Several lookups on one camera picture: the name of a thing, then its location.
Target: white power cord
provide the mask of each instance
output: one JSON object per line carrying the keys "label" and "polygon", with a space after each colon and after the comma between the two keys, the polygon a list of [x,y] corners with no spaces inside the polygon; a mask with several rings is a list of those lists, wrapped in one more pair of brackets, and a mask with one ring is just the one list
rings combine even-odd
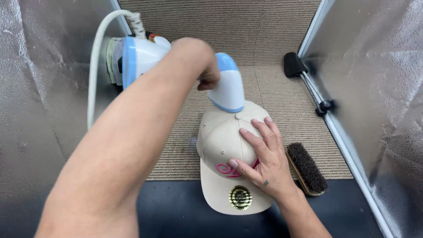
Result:
{"label": "white power cord", "polygon": [[96,37],[94,38],[93,49],[91,51],[90,60],[90,77],[88,85],[88,108],[87,108],[87,128],[88,130],[94,124],[94,111],[96,105],[96,93],[97,93],[97,71],[99,65],[100,48],[102,46],[104,33],[106,32],[107,26],[116,17],[124,15],[128,17],[131,26],[134,28],[134,33],[137,38],[146,39],[146,32],[141,21],[141,14],[132,13],[127,10],[117,10],[108,14],[100,23],[97,30]]}

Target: hand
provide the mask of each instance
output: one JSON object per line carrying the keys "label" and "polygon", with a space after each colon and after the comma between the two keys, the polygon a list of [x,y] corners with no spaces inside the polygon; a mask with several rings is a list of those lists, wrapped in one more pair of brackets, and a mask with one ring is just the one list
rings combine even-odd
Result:
{"label": "hand", "polygon": [[199,46],[204,58],[207,60],[207,67],[200,75],[198,90],[211,90],[216,86],[216,83],[220,79],[220,71],[217,67],[217,58],[212,48],[205,41],[189,37],[173,41],[172,48],[189,45],[190,49],[194,49],[194,47],[192,47],[194,44]]}
{"label": "hand", "polygon": [[269,117],[266,117],[264,122],[255,119],[251,121],[251,124],[260,131],[263,139],[244,128],[239,130],[258,155],[260,163],[255,169],[239,159],[230,159],[228,163],[264,193],[279,204],[283,204],[289,198],[300,194],[299,188],[295,185],[289,171],[282,135],[277,125]]}

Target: beige baseball cap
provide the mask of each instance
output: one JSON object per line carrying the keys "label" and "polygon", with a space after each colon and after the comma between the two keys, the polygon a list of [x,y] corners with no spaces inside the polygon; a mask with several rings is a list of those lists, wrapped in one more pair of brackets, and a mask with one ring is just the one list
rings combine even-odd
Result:
{"label": "beige baseball cap", "polygon": [[198,132],[201,186],[211,208],[229,215],[248,215],[269,208],[273,199],[228,165],[231,158],[255,168],[259,163],[253,147],[239,134],[244,128],[263,138],[251,125],[252,119],[263,122],[269,114],[259,105],[245,101],[244,109],[228,113],[212,106],[205,112]]}

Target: bubble wrap foil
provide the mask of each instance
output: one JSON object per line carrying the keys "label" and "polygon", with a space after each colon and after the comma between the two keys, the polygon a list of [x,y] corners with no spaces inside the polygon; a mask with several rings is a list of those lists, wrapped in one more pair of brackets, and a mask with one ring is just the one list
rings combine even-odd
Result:
{"label": "bubble wrap foil", "polygon": [[423,1],[333,2],[302,58],[395,237],[423,237]]}
{"label": "bubble wrap foil", "polygon": [[[32,237],[44,200],[86,132],[88,71],[101,0],[1,0],[0,235]],[[119,21],[108,36],[124,36]],[[100,62],[99,111],[118,94]]]}

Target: striped carpet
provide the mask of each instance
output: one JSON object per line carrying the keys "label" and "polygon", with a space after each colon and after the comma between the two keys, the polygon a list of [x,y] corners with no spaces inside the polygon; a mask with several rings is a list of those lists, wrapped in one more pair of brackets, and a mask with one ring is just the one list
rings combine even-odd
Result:
{"label": "striped carpet", "polygon": [[[120,0],[122,9],[140,12],[144,27],[169,41],[190,36],[226,52],[238,64],[247,100],[264,109],[285,144],[302,142],[327,179],[352,178],[313,99],[301,79],[288,79],[285,53],[297,51],[318,0]],[[162,156],[148,180],[199,180],[195,147],[204,112],[212,105],[194,85]]]}

